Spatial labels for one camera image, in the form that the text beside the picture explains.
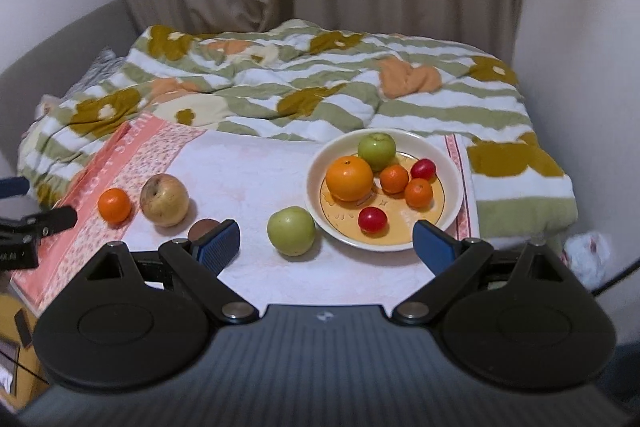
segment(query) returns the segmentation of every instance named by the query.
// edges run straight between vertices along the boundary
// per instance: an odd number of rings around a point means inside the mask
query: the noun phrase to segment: plastic bag
[[[573,235],[566,240],[562,254],[565,264],[587,289],[602,283],[610,249],[600,232]]]

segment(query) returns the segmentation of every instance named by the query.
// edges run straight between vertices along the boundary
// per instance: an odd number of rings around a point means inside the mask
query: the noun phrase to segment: blue gripper pad
[[[27,178],[5,178],[0,180],[0,200],[23,196],[29,192],[29,180]]]
[[[421,219],[414,225],[414,250],[427,268],[438,276],[460,255],[460,242]]]
[[[240,227],[233,219],[226,219],[215,229],[191,244],[191,255],[216,276],[240,250]]]

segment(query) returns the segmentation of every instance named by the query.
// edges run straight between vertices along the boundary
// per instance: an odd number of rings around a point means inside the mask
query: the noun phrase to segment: yellow plate center
[[[408,154],[398,153],[396,161],[407,172],[418,160]],[[368,245],[404,245],[412,241],[414,224],[419,219],[426,219],[430,223],[437,223],[444,210],[444,190],[439,179],[431,184],[433,188],[433,201],[428,208],[414,210],[404,201],[402,192],[396,195],[385,194],[380,188],[380,181],[376,176],[375,188],[372,194],[364,201],[346,203],[335,200],[326,187],[326,181],[322,181],[320,187],[320,205],[324,217],[331,223],[334,229],[343,235]],[[375,234],[363,232],[358,226],[358,214],[366,206],[376,206],[384,211],[388,219],[388,225]]]

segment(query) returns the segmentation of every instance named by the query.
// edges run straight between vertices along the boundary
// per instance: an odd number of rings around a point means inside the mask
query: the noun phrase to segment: pillow
[[[69,88],[62,100],[68,100],[78,92],[84,91],[98,82],[107,80],[113,73],[120,69],[127,57],[116,57],[109,48],[104,48],[89,67],[88,71]]]

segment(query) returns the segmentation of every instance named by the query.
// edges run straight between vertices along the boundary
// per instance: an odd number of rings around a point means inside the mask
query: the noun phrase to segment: black cable
[[[18,362],[17,360],[12,359],[8,354],[6,354],[4,351],[2,351],[2,349],[0,349],[0,355],[2,355],[3,357],[5,357],[6,359],[11,360],[13,363],[15,363],[15,365],[17,365],[18,367],[20,367],[21,369],[24,369],[27,373],[29,373],[30,375],[33,375],[34,377],[36,377],[38,380],[40,380],[43,383],[46,383],[47,385],[49,385],[49,382],[46,381],[44,378],[42,378],[40,375],[36,375],[31,369],[27,369],[26,367],[24,367],[20,362]]]
[[[632,275],[634,272],[636,272],[638,269],[640,269],[640,259],[636,260],[634,263],[631,263],[629,266],[627,266],[625,269],[622,270],[622,272],[620,272],[618,275],[616,275],[615,277],[613,277],[613,279],[609,279],[606,283],[604,283],[602,286],[594,289],[591,292],[591,295],[593,295],[594,297],[597,297],[598,295],[600,295],[601,293],[606,292],[609,288],[611,288],[612,286],[618,284],[620,281],[622,281],[623,279],[626,279],[627,277],[629,277],[630,275]]]

